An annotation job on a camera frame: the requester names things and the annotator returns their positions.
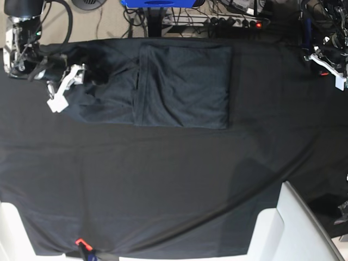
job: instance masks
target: black cable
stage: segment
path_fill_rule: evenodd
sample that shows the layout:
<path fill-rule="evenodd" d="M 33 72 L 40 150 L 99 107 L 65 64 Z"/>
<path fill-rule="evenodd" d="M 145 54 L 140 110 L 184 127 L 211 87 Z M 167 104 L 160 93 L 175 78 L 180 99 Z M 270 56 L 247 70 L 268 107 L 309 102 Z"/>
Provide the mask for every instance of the black cable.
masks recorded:
<path fill-rule="evenodd" d="M 191 19 L 191 23 L 194 24 L 194 19 L 192 18 L 192 16 L 189 15 L 189 13 L 187 12 L 187 8 L 184 9 L 185 13 L 187 14 L 187 17 L 189 18 L 189 21 Z"/>
<path fill-rule="evenodd" d="M 212 13 L 214 13 L 215 15 L 217 15 L 217 19 L 219 19 L 219 11 L 221 12 L 219 6 L 217 5 L 217 11 L 215 11 L 215 1 L 214 0 L 210 0 L 213 3 L 213 8 L 211 8 L 210 4 L 209 4 L 209 9 Z"/>
<path fill-rule="evenodd" d="M 325 7 L 323 6 L 322 2 L 319 0 L 319 3 L 321 4 L 321 7 L 323 8 L 326 16 L 328 16 L 330 18 L 330 20 L 332 21 L 333 25 L 336 27 L 336 30 L 341 34 L 342 37 L 345 37 L 344 35 L 344 32 L 342 31 L 343 29 L 340 28 L 336 23 L 335 21 L 333 20 L 333 18 L 331 17 L 331 15 L 329 15 L 327 12 L 326 12 L 326 9 Z"/>
<path fill-rule="evenodd" d="M 127 38 L 133 38 L 133 23 L 134 23 L 134 21 L 135 21 L 134 18 L 130 19 Z"/>
<path fill-rule="evenodd" d="M 193 9 L 196 10 L 198 13 L 200 13 L 200 14 L 202 14 L 202 15 L 205 15 L 205 16 L 208 18 L 208 20 L 210 21 L 209 15 L 207 15 L 206 13 L 204 13 L 204 12 L 202 12 L 201 10 L 198 10 L 198 9 L 196 9 L 196 8 L 193 8 Z"/>
<path fill-rule="evenodd" d="M 129 29 L 124 33 L 122 34 L 121 38 L 125 37 L 125 35 L 129 32 Z"/>
<path fill-rule="evenodd" d="M 181 16 L 181 7 L 179 9 L 178 22 L 180 21 L 180 16 Z"/>
<path fill-rule="evenodd" d="M 244 18 L 244 20 L 246 20 L 245 15 L 243 14 L 243 11 L 241 11 L 241 10 L 239 10 L 239 9 L 237 9 L 237 8 L 233 8 L 233 7 L 232 7 L 232 9 L 234 9 L 234 10 L 237 12 L 237 14 L 242 15 L 242 17 Z"/>
<path fill-rule="evenodd" d="M 312 12 L 313 12 L 313 17 L 314 17 L 314 14 L 315 14 L 315 7 L 320 4 L 320 2 L 317 2 L 313 7 L 312 7 Z"/>
<path fill-rule="evenodd" d="M 45 14 L 45 16 L 43 17 L 43 19 L 41 20 L 41 22 L 39 22 L 38 27 L 37 27 L 37 29 L 35 30 L 35 33 L 34 33 L 34 36 L 33 36 L 33 37 L 35 37 L 36 33 L 40 30 L 42 24 L 44 23 L 44 21 L 45 21 L 46 18 L 48 17 L 49 12 L 51 11 L 52 2 L 48 2 L 48 3 L 49 3 L 49 7 L 48 7 L 48 10 L 47 10 L 47 13 Z"/>
<path fill-rule="evenodd" d="M 194 27 L 194 31 L 192 32 L 191 37 L 193 37 L 193 35 L 194 35 L 195 33 L 197 33 L 197 34 L 200 35 L 200 34 L 202 34 L 202 33 L 204 33 L 204 32 L 208 32 L 208 30 L 203 30 L 203 31 L 201 31 L 200 29 L 201 29 L 201 27 L 198 27 L 198 26 Z"/>
<path fill-rule="evenodd" d="M 136 26 L 136 27 L 142 26 L 142 24 L 143 24 L 144 21 L 145 21 L 145 17 L 142 16 L 142 15 L 140 14 L 140 11 L 139 11 L 139 10 L 127 9 L 127 7 L 124 7 L 124 9 L 125 9 L 125 10 L 123 11 L 123 17 L 125 18 L 125 20 L 126 20 L 129 24 L 131 24 L 132 26 Z M 139 17 L 139 19 L 140 19 L 139 24 L 136 24 L 136 23 L 132 22 L 131 20 L 129 20 L 129 19 L 126 17 L 126 14 L 128 14 L 128 16 L 131 15 L 131 14 L 136 14 L 136 15 Z"/>
<path fill-rule="evenodd" d="M 316 22 L 316 20 L 312 16 L 312 14 L 308 11 L 307 4 L 309 1 L 310 0 L 302 0 L 301 10 L 303 11 L 303 13 L 305 13 L 309 17 L 309 19 L 312 21 L 312 24 L 315 25 L 319 31 L 321 31 L 323 34 L 326 34 L 326 32 L 323 30 L 323 28 Z"/>
<path fill-rule="evenodd" d="M 220 13 L 222 13 L 222 11 L 221 11 L 221 9 L 220 9 L 220 7 L 219 7 L 219 1 L 216 1 L 216 7 L 217 7 L 217 11 L 220 12 Z"/>
<path fill-rule="evenodd" d="M 70 36 L 71 36 L 71 32 L 72 32 L 73 15 L 72 15 L 71 8 L 70 8 L 69 4 L 66 1 L 64 1 L 64 0 L 48 0 L 47 2 L 48 3 L 56 2 L 56 3 L 59 3 L 59 4 L 63 5 L 65 10 L 66 10 L 66 12 L 67 12 L 67 16 L 68 16 L 67 33 L 66 33 L 64 41 L 59 45 L 59 47 L 57 49 L 55 49 L 53 51 L 49 51 L 49 52 L 44 52 L 44 51 L 39 50 L 40 54 L 49 56 L 49 55 L 54 55 L 56 53 L 61 52 L 64 49 L 64 47 L 67 45 L 67 43 L 69 42 L 69 39 L 70 39 Z"/>
<path fill-rule="evenodd" d="M 103 17 L 103 7 L 102 7 L 103 4 L 99 0 L 96 0 L 96 1 L 100 4 L 99 7 L 101 7 L 99 21 L 98 21 L 98 24 L 97 24 L 97 27 L 96 27 L 96 39 L 98 39 L 99 25 L 100 25 L 100 23 L 102 21 L 102 17 Z"/>
<path fill-rule="evenodd" d="M 174 8 L 172 7 L 172 13 L 173 13 L 173 21 L 174 21 L 174 25 L 177 26 L 177 22 L 175 21 L 175 14 L 174 14 Z"/>

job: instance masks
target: black cloth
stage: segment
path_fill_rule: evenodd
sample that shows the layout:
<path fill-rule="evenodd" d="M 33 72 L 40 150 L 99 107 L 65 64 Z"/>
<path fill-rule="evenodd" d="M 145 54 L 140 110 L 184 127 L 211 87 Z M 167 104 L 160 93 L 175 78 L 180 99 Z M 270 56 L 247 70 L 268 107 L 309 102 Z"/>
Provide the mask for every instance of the black cloth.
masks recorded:
<path fill-rule="evenodd" d="M 68 115 L 100 120 L 94 98 L 68 107 L 79 114 L 52 114 L 44 84 L 0 71 L 0 200 L 18 208 L 37 254 L 75 251 L 79 237 L 124 257 L 245 254 L 257 215 L 276 206 L 285 174 L 308 203 L 328 192 L 347 195 L 348 99 L 331 76 L 313 75 L 298 50 L 193 39 L 71 44 L 67 53 L 108 50 L 99 69 L 115 88 L 91 90 L 110 99 L 105 122 L 132 117 L 117 92 L 132 94 L 127 86 L 137 79 L 144 44 L 233 48 L 227 129 L 76 121 Z M 348 232 L 347 224 L 333 228 L 332 218 L 318 217 L 331 236 Z"/>
<path fill-rule="evenodd" d="M 106 83 L 72 88 L 66 112 L 85 122 L 227 128 L 231 47 L 143 44 L 138 52 L 137 61 L 115 68 L 119 54 L 111 48 L 68 51 L 70 63 L 83 60 Z"/>

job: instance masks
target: electrical wires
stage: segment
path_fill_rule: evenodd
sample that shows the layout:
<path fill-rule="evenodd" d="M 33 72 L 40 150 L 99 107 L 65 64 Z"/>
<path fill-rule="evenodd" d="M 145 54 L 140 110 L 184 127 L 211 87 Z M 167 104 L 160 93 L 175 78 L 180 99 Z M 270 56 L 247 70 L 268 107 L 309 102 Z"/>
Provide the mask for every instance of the electrical wires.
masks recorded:
<path fill-rule="evenodd" d="M 145 14 L 140 9 L 128 9 L 126 6 L 123 6 L 123 17 L 129 24 L 128 30 L 121 36 L 121 38 L 125 37 L 128 33 L 128 36 L 131 36 L 133 32 L 133 26 L 139 27 L 142 26 L 144 30 L 144 37 L 147 37 L 147 27 L 145 25 Z"/>
<path fill-rule="evenodd" d="M 99 31 L 99 26 L 100 26 L 100 23 L 102 21 L 102 17 L 103 17 L 103 7 L 102 7 L 102 3 L 99 1 L 99 0 L 96 0 L 100 5 L 99 7 L 100 8 L 100 16 L 99 16 L 99 20 L 98 20 L 98 23 L 97 23 L 97 26 L 96 26 L 96 39 L 98 39 L 98 31 Z"/>
<path fill-rule="evenodd" d="M 38 27 L 37 27 L 37 29 L 35 30 L 34 35 L 37 34 L 37 32 L 40 30 L 42 24 L 44 23 L 44 21 L 45 21 L 46 18 L 48 17 L 49 12 L 51 11 L 51 7 L 52 7 L 52 2 L 49 2 L 49 7 L 48 7 L 48 10 L 47 10 L 47 13 L 45 14 L 45 16 L 43 17 L 43 19 L 41 20 L 41 22 L 38 24 Z"/>
<path fill-rule="evenodd" d="M 188 19 L 188 22 L 187 23 L 183 23 L 182 21 L 180 22 L 180 16 L 181 16 L 181 13 L 182 13 L 182 8 L 179 9 L 179 13 L 178 14 L 175 14 L 175 11 L 174 11 L 174 8 L 171 8 L 171 11 L 172 11 L 172 15 L 173 15 L 173 25 L 174 26 L 192 26 L 193 28 L 193 32 L 191 33 L 191 37 L 197 33 L 197 34 L 202 34 L 204 32 L 207 32 L 207 30 L 201 30 L 202 29 L 202 26 L 194 26 L 195 24 L 197 23 L 201 23 L 203 25 L 205 24 L 209 24 L 210 23 L 210 17 L 209 15 L 207 15 L 205 12 L 201 11 L 200 10 L 200 7 L 197 7 L 197 8 L 183 8 L 184 9 L 184 12 L 186 13 L 186 17 Z M 202 15 L 205 15 L 207 17 L 207 21 L 208 22 L 195 22 L 194 21 L 194 18 L 193 18 L 193 14 L 189 14 L 190 11 L 193 11 L 193 12 L 198 12 L 199 14 L 202 14 Z M 178 34 L 180 34 L 181 37 L 184 37 L 184 35 L 182 34 L 182 32 L 179 32 Z"/>
<path fill-rule="evenodd" d="M 65 1 L 65 0 L 49 0 L 47 1 L 48 3 L 50 2 L 56 2 L 56 3 L 59 3 L 61 5 L 64 6 L 66 12 L 67 12 L 67 15 L 68 15 L 68 27 L 67 27 L 67 33 L 66 33 L 66 36 L 65 36 L 65 39 L 64 41 L 59 45 L 58 48 L 56 48 L 55 50 L 53 51 L 50 51 L 50 52 L 44 52 L 44 51 L 41 51 L 39 50 L 39 52 L 42 54 L 42 55 L 46 55 L 46 56 L 49 56 L 49 55 L 54 55 L 56 53 L 59 53 L 61 52 L 64 47 L 67 45 L 67 43 L 69 42 L 69 39 L 70 39 L 70 36 L 71 36 L 71 33 L 72 33 L 72 22 L 73 22 L 73 16 L 72 16 L 72 11 L 71 11 L 71 8 L 69 6 L 69 4 Z"/>
<path fill-rule="evenodd" d="M 217 18 L 219 19 L 219 13 L 222 13 L 219 7 L 219 2 L 218 1 L 215 2 L 215 0 L 209 0 L 208 5 L 209 5 L 210 12 L 217 15 Z"/>
<path fill-rule="evenodd" d="M 312 24 L 315 25 L 317 27 L 317 29 L 323 34 L 327 34 L 328 31 L 327 29 L 323 28 L 319 23 L 317 23 L 317 21 L 314 19 L 313 15 L 308 11 L 307 9 L 307 4 L 310 0 L 302 0 L 301 2 L 301 10 L 303 11 L 303 13 L 311 20 Z"/>

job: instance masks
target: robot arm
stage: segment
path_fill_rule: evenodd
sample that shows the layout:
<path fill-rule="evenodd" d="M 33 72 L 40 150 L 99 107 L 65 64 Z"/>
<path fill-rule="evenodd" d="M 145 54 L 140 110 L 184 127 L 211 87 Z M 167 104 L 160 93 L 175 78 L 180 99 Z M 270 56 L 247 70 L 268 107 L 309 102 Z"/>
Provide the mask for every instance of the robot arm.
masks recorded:
<path fill-rule="evenodd" d="M 69 16 L 69 27 L 64 42 L 53 52 L 40 50 L 42 34 L 41 14 L 52 2 L 62 4 Z M 12 78 L 44 80 L 50 93 L 47 102 L 52 112 L 61 112 L 67 106 L 64 91 L 72 84 L 82 84 L 86 65 L 68 66 L 67 57 L 60 53 L 68 43 L 72 31 L 72 12 L 64 0 L 5 0 L 7 19 L 6 44 L 3 48 L 5 72 Z"/>
<path fill-rule="evenodd" d="M 348 1 L 319 0 L 331 28 L 323 28 L 307 10 L 309 0 L 302 0 L 301 9 L 320 31 L 311 39 L 313 52 L 305 59 L 324 67 L 327 73 L 335 76 L 335 87 L 344 90 L 348 88 Z"/>

